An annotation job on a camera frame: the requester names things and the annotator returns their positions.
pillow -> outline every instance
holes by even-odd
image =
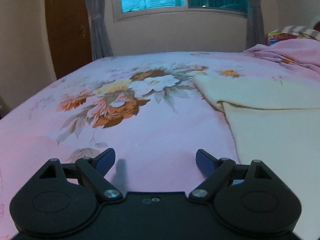
[[[286,26],[268,33],[265,44],[271,46],[279,41],[289,39],[313,39],[320,41],[320,32],[304,26]]]

wooden door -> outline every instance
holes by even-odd
[[[92,61],[88,13],[84,0],[45,0],[45,14],[59,79]]]

white flower print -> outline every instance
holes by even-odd
[[[166,75],[162,77],[150,77],[142,81],[132,82],[128,88],[134,90],[137,97],[146,95],[147,93],[153,91],[159,92],[164,90],[165,87],[172,87],[180,80],[174,78],[172,75]]]

floral bedsheet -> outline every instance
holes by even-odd
[[[310,77],[312,70],[304,71]],[[195,162],[199,148],[238,162],[225,117],[195,89],[195,75],[301,78],[241,53],[110,57],[82,67],[0,121],[0,239],[17,233],[11,198],[50,158],[75,162],[112,147],[116,164],[105,178],[123,193],[188,194],[204,180]],[[319,74],[311,76],[311,82],[320,81]]]

cream blanket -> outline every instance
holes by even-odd
[[[194,84],[223,111],[241,163],[266,163],[302,204],[294,232],[320,236],[320,86],[297,81],[197,75]]]

